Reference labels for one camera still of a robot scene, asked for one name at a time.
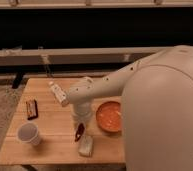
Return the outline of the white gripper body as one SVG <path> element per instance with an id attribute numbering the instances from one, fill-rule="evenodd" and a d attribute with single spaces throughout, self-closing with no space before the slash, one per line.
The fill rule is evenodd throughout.
<path id="1" fill-rule="evenodd" d="M 92 117 L 92 107 L 90 103 L 73 105 L 73 119 L 76 123 L 88 123 Z"/>

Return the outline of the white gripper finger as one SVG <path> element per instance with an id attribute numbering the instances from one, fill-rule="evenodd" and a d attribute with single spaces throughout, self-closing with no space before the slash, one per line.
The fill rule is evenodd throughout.
<path id="1" fill-rule="evenodd" d="M 74 129 L 76 130 L 78 128 L 78 123 L 74 123 L 73 126 L 74 126 Z"/>
<path id="2" fill-rule="evenodd" d="M 85 124 L 85 132 L 86 132 L 86 133 L 90 133 L 90 131 L 91 131 L 90 123 L 86 123 L 86 124 Z"/>

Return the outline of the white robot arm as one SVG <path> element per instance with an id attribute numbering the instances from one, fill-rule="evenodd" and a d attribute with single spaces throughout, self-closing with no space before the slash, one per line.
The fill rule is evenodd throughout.
<path id="1" fill-rule="evenodd" d="M 127 171 L 193 171 L 193 47 L 142 58 L 88 86 L 77 103 L 120 96 Z"/>

